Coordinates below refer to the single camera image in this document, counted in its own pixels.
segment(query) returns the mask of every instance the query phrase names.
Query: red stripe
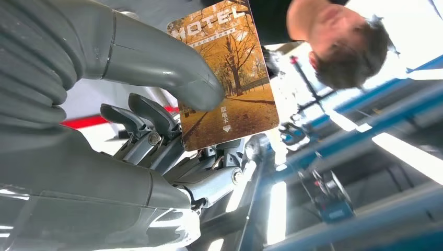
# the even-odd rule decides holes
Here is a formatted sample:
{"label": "red stripe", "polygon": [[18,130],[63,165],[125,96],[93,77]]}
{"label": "red stripe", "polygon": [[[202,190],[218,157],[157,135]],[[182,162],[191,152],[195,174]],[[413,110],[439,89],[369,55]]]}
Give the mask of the red stripe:
{"label": "red stripe", "polygon": [[93,116],[88,118],[74,119],[63,121],[62,125],[71,127],[74,129],[80,129],[84,127],[96,126],[98,124],[108,123],[102,116]]}
{"label": "red stripe", "polygon": [[180,110],[179,110],[178,107],[165,106],[165,109],[166,109],[168,112],[180,112]]}

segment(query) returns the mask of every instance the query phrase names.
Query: cable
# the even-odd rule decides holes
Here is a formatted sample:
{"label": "cable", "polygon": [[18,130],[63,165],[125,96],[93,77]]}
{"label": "cable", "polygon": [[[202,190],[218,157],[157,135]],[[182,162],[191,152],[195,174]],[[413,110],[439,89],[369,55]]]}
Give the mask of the cable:
{"label": "cable", "polygon": [[[404,179],[406,180],[406,183],[408,183],[408,185],[409,185],[411,188],[414,188],[415,185],[414,185],[414,183],[412,182],[412,180],[411,180],[411,178],[409,177],[409,175],[407,174],[406,170],[403,168],[402,164],[397,164],[397,166],[399,167],[401,173],[403,174]],[[429,218],[430,221],[435,222],[435,218],[434,218],[434,216],[431,214],[431,212],[430,212],[429,210],[426,210],[426,215],[428,216],[428,218]]]}

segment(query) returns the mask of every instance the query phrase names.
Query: tree trunk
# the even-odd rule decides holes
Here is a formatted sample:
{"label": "tree trunk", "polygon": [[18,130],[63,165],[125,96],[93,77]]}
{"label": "tree trunk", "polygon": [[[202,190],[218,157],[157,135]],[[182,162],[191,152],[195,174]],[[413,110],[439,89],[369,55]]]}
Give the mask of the tree trunk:
{"label": "tree trunk", "polygon": [[234,82],[236,84],[237,96],[241,96],[241,95],[243,95],[243,92],[241,91],[240,78],[238,77],[238,70],[233,69],[232,74],[234,75]]}

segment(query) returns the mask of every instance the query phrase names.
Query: person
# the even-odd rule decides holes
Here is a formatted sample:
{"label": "person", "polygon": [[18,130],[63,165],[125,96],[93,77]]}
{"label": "person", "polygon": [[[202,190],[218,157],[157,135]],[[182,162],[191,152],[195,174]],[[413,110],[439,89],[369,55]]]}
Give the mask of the person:
{"label": "person", "polygon": [[380,18],[365,19],[344,7],[346,2],[249,0],[261,45],[308,42],[312,47],[309,62],[317,79],[332,89],[359,87],[376,75],[390,45]]}

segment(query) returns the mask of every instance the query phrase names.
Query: metal rod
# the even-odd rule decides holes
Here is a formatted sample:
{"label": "metal rod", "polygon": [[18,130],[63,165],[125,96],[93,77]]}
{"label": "metal rod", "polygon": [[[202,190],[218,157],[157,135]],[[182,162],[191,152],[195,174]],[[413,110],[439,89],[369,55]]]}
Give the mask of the metal rod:
{"label": "metal rod", "polygon": [[442,203],[443,187],[433,181],[428,182],[363,207],[356,211],[353,219],[336,224],[321,223],[291,234],[284,241],[265,247],[264,251],[307,250],[327,245]]}

